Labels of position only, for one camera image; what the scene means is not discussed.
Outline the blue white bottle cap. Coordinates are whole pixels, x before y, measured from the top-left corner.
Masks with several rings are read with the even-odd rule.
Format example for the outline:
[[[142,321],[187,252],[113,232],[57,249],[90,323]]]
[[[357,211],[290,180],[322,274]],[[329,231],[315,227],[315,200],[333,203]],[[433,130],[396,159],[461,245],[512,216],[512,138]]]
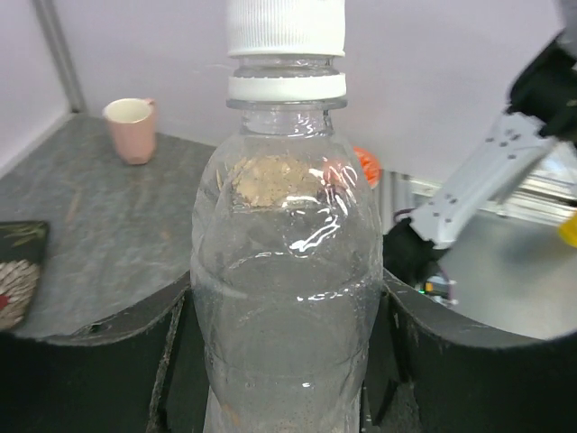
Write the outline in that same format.
[[[226,3],[230,57],[342,57],[344,0],[233,0]]]

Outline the clear Pocari Sweat bottle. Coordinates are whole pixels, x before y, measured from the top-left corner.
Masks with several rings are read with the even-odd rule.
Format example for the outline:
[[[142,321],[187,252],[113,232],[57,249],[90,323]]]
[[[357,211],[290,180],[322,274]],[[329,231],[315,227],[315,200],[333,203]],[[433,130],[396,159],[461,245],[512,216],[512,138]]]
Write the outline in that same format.
[[[239,58],[192,212],[190,279],[204,339],[207,432],[355,432],[382,294],[379,211],[331,114],[346,104],[331,56]],[[249,207],[231,170],[287,155],[324,171],[315,200]]]

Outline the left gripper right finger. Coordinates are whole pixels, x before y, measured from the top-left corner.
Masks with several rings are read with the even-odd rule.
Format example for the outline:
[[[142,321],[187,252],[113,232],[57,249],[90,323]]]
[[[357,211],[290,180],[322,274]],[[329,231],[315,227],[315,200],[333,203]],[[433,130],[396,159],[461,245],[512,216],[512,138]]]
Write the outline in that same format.
[[[384,274],[364,408],[400,432],[574,432],[576,335],[512,334]]]

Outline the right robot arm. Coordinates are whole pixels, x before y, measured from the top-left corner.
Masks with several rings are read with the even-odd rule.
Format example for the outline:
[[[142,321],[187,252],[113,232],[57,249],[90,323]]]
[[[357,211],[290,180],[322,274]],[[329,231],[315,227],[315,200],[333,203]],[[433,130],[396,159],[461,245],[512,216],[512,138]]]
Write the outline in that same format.
[[[558,143],[576,142],[576,3],[564,28],[518,75],[504,111],[475,152],[383,237],[383,267],[409,286],[428,280],[473,215],[508,196]]]

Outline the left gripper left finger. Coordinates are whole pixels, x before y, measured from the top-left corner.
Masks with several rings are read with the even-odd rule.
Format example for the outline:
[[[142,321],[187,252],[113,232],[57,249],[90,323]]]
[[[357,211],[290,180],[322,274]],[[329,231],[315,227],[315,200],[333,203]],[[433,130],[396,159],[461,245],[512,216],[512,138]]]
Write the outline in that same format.
[[[187,274],[68,336],[1,335],[3,432],[200,432],[208,380]]]

